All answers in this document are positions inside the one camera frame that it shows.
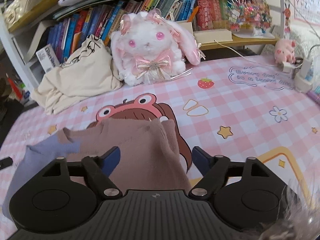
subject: white plush rabbit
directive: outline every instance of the white plush rabbit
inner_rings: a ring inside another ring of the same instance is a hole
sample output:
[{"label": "white plush rabbit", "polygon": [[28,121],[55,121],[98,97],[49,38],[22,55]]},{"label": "white plush rabbit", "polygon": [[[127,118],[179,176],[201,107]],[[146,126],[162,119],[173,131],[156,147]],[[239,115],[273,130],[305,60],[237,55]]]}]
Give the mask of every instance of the white plush rabbit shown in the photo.
[{"label": "white plush rabbit", "polygon": [[120,77],[130,86],[182,74],[184,56],[193,65],[201,57],[193,35],[162,18],[158,9],[124,15],[120,30],[111,35],[111,50]]}]

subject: qr code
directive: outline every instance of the qr code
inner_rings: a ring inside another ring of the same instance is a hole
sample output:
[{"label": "qr code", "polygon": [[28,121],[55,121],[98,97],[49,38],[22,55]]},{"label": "qr code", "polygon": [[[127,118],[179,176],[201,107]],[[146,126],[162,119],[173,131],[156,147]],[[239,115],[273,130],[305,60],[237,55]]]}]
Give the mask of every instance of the qr code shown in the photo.
[{"label": "qr code", "polygon": [[38,58],[39,58],[40,61],[43,61],[45,59],[45,53],[43,51],[38,53]]}]

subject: pig plush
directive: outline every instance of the pig plush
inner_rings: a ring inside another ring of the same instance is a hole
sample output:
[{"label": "pig plush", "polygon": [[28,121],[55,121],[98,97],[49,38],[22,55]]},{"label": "pig plush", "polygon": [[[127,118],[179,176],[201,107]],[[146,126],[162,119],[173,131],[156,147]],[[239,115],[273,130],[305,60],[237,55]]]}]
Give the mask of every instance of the pig plush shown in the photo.
[{"label": "pig plush", "polygon": [[294,64],[296,58],[294,57],[294,48],[296,41],[281,39],[276,43],[275,46],[275,59],[276,63],[289,62]]}]

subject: gingham pattern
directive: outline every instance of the gingham pattern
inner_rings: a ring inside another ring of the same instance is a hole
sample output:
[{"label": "gingham pattern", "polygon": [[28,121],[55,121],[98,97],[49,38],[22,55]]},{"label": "gingham pattern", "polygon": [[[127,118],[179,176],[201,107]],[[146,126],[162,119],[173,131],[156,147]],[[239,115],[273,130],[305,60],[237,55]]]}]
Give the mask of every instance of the gingham pattern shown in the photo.
[{"label": "gingham pattern", "polygon": [[[252,61],[272,64],[270,57],[248,57]],[[85,129],[95,121],[97,111],[106,105],[117,105],[124,99],[133,100],[143,93],[153,93],[157,103],[169,104],[177,118],[182,137],[190,148],[200,146],[211,155],[225,155],[233,161],[244,161],[248,156],[259,156],[279,146],[289,148],[305,176],[314,175],[311,168],[320,165],[320,132],[312,133],[312,127],[320,127],[320,108],[304,94],[294,90],[269,90],[263,86],[250,87],[232,83],[229,69],[234,66],[257,64],[242,58],[230,58],[201,63],[192,74],[173,82],[155,85],[124,86],[118,91],[89,98],[56,115],[45,115],[37,107],[23,113],[13,125],[1,151],[0,159],[10,156],[13,166],[0,171],[0,204],[3,202],[12,176],[22,160],[27,144],[36,144],[49,136],[51,125],[60,130]],[[201,89],[201,78],[212,79],[213,88]],[[205,106],[209,113],[203,116],[187,116],[183,106],[193,99]],[[269,114],[273,107],[287,111],[288,121],[278,123]],[[220,126],[230,126],[233,136],[223,139],[217,134]],[[193,167],[188,176],[199,177]],[[7,239],[16,230],[15,225],[2,214],[0,217],[0,240]]]}]

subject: garment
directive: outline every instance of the garment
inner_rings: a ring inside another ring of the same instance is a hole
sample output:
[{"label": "garment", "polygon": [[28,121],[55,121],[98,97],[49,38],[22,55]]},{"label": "garment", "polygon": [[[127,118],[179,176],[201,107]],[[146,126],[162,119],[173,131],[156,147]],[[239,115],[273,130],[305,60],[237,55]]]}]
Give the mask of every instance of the garment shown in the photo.
[{"label": "garment", "polygon": [[88,98],[121,87],[118,70],[102,40],[91,35],[68,59],[65,68],[46,73],[31,98],[47,114],[58,114]]},{"label": "garment", "polygon": [[[64,128],[43,142],[28,146],[3,203],[11,219],[9,201],[17,190],[58,156],[80,161],[88,155],[103,155],[118,146],[121,158],[109,178],[125,193],[128,189],[175,190],[188,192],[191,185],[179,160],[173,120],[160,122],[105,119],[93,128],[71,131]],[[84,183],[83,178],[72,178]]]}]

